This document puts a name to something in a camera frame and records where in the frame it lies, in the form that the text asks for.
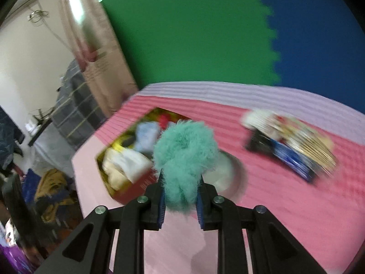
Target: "light pink fabric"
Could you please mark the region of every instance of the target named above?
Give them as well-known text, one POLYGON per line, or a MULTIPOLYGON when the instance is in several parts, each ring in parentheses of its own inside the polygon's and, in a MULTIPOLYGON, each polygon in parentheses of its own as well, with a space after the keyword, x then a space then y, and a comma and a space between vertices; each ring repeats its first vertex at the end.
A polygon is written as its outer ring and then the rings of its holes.
MULTIPOLYGON (((256 104, 265 108, 265 104, 256 104)), ((336 180, 309 185, 276 161, 244 150, 242 145, 249 133, 239 124, 239 119, 247 109, 239 107, 201 100, 134 96, 74 156, 84 215, 98 205, 108 208, 119 205, 107 194, 95 157, 154 107, 205 121, 214 129, 219 147, 239 158, 246 168, 248 186, 238 204, 249 208, 258 204, 267 206, 329 273, 341 273, 347 267, 365 238, 365 147, 349 140, 348 133, 344 134, 345 139, 338 132, 337 135, 327 132, 335 144, 334 152, 341 168, 336 180)), ((360 113, 350 110, 349 116, 357 114, 360 113)), ((146 273, 215 273, 216 248, 216 233, 200 231, 194 217, 167 213, 162 230, 146 232, 146 273)))

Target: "gray checkered fabric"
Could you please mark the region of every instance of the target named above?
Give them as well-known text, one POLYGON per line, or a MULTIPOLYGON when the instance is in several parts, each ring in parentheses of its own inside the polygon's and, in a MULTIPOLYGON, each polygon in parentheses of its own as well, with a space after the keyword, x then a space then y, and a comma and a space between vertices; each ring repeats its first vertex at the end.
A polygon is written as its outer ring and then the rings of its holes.
POLYGON ((63 77, 52 121, 59 133, 77 150, 106 120, 73 60, 63 77))

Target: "light blue plush toy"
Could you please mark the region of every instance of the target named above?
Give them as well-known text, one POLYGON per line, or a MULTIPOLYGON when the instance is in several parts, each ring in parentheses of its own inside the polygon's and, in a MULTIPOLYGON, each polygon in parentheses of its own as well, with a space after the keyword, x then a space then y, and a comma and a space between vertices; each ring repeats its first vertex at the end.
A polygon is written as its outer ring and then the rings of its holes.
POLYGON ((214 167, 218 153, 213 131, 203 122, 179 121, 162 133, 153 161, 157 174, 164 174, 169 209, 185 212, 195 204, 201 175, 214 167))

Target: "pink tablecloth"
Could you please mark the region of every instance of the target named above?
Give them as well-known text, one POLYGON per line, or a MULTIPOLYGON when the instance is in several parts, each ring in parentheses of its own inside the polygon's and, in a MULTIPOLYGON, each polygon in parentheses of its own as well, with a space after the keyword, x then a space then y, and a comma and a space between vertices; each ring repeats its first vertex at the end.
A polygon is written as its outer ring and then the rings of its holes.
MULTIPOLYGON (((342 273, 365 238, 365 116, 324 97, 282 87, 216 82, 150 85, 127 102, 73 158, 83 214, 120 206, 108 195, 96 155, 133 122, 161 107, 214 129, 222 150, 243 163, 248 183, 238 204, 258 204, 289 229, 328 273, 342 273), (251 108, 293 114, 326 130, 340 162, 337 178, 313 186, 269 158, 247 152, 248 131, 239 119, 251 108)), ((145 234, 146 273, 215 273, 215 232, 199 230, 194 217, 167 213, 160 232, 145 234)))

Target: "silver screw head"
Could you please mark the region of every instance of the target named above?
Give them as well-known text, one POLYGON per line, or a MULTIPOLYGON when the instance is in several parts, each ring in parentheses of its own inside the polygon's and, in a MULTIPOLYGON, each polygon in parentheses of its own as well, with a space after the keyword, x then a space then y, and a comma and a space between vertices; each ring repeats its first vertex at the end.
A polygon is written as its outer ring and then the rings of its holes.
POLYGON ((260 214, 264 214, 267 211, 267 208, 264 205, 257 205, 255 209, 260 214))
POLYGON ((103 214, 106 211, 105 206, 98 206, 95 208, 96 214, 103 214))
POLYGON ((222 196, 215 196, 213 198, 213 201, 214 201, 214 203, 221 204, 221 203, 224 202, 224 197, 222 197, 222 196))
POLYGON ((148 201, 148 197, 147 196, 139 196, 137 198, 137 202, 138 203, 146 203, 148 201))

